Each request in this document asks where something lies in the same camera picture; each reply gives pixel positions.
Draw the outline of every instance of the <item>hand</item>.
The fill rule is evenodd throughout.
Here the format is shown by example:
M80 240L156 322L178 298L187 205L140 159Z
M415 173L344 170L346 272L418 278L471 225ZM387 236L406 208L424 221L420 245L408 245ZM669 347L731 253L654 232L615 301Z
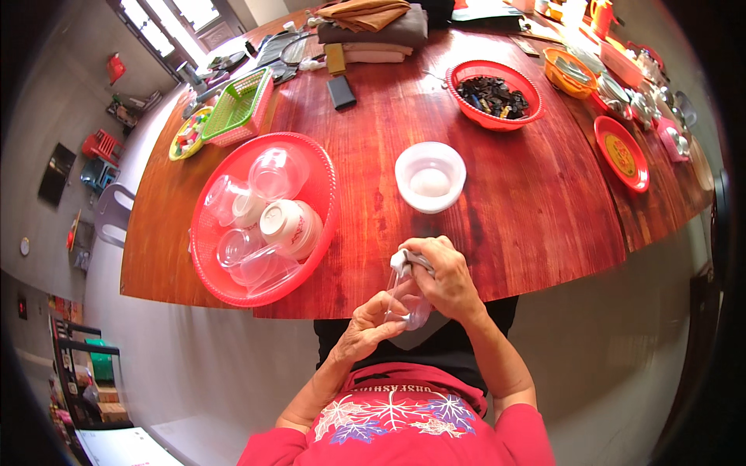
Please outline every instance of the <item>hand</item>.
M424 267L413 264L412 275L441 314L463 323L485 309L471 281L466 259L447 236L410 238L399 246L402 248L422 254L435 269L433 278Z
M398 315L409 311L387 292L378 292L367 303L355 309L347 330L332 349L334 356L345 362L358 362L370 356L378 343L401 334L407 327L405 321L383 322L391 303L391 310Z

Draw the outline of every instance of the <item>red shirt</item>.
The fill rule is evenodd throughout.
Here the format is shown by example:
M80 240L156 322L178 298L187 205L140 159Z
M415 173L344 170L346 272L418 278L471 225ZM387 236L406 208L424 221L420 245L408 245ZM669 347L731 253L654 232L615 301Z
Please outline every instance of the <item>red shirt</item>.
M355 379L372 374L389 378ZM387 362L350 374L307 434L272 429L249 438L238 466L554 465L542 416L505 409L493 429L486 400L439 369Z

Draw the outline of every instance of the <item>red plastic basket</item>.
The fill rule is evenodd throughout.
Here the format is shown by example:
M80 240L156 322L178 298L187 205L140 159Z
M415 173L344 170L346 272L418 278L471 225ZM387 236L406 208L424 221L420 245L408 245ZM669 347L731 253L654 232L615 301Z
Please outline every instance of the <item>red plastic basket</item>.
M511 92L516 90L523 92L528 102L529 115L521 119L509 120L489 115L467 104L459 93L456 92L456 88L461 81L476 78L477 76L503 78ZM542 95L539 94L539 90L533 85L530 79L509 66L489 60L470 60L450 68L445 73L445 82L448 85L448 91L456 99L464 115L488 130L517 130L521 126L528 125L544 116L544 101L542 100Z
M261 295L248 297L246 288L233 281L216 258L220 237L231 227L221 227L208 210L204 199L218 177L229 174L245 180L248 170L257 157L266 149L295 146L306 156L309 164L308 180L295 199L305 201L321 216L324 223L321 238L311 255L298 271L277 288ZM231 152L213 172L202 189L192 217L191 245L192 261L202 283L221 301L239 307L263 306L274 303L298 288L316 269L326 254L334 237L339 220L339 197L336 190L336 173L326 151L316 141L298 133L271 133L257 137Z

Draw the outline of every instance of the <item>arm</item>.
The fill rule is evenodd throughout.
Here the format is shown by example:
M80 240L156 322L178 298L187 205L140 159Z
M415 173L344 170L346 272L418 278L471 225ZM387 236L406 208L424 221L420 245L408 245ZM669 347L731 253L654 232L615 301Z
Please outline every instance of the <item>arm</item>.
M339 393L352 365L370 356L380 341L404 331L406 322L383 322L390 301L391 309L396 314L406 315L409 312L386 292L379 292L355 309L347 330L329 352L327 360L285 408L275 427L289 427L308 433L316 416Z
M517 403L536 408L536 389L528 368L487 314L466 260L451 240L445 236L412 238L400 248L422 253L433 265L435 277L421 265L413 267L417 285L443 315L455 319L466 330L482 378L492 393L495 418Z
M517 403L536 408L536 388L531 374L521 355L487 315L484 304L479 302L478 309L459 322L471 340L479 372L492 393L495 419L505 408Z

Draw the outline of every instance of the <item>red bag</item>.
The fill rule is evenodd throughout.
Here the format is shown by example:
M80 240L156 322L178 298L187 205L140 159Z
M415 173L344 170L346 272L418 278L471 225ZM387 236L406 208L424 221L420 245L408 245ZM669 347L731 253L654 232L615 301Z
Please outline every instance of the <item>red bag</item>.
M109 61L106 63L106 71L109 72L109 84L113 85L114 81L122 77L127 71L122 61L119 59L119 54L114 54L109 57Z

